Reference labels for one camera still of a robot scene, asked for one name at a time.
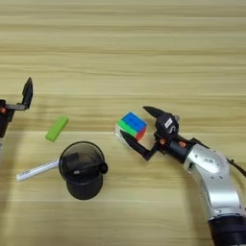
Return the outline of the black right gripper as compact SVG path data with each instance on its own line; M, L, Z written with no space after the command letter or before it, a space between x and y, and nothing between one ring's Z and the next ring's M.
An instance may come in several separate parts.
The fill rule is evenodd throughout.
M150 106L144 106L143 108L156 119L164 118L166 116L166 113L160 109ZM129 133L124 131L120 131L120 133L128 145L141 154L146 160L149 160L156 154L157 151L160 151L163 154L170 155L179 162L184 162L186 156L194 145L192 141L187 140L179 135L171 140L167 140L163 137L156 137L156 143L151 150L148 150Z

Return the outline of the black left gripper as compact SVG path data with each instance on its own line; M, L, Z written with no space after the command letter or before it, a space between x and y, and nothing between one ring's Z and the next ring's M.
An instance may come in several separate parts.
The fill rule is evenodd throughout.
M23 87L22 104L8 105L5 100L0 100L0 138L5 136L9 123L12 121L15 111L27 110L32 103L33 99L33 81L29 78Z

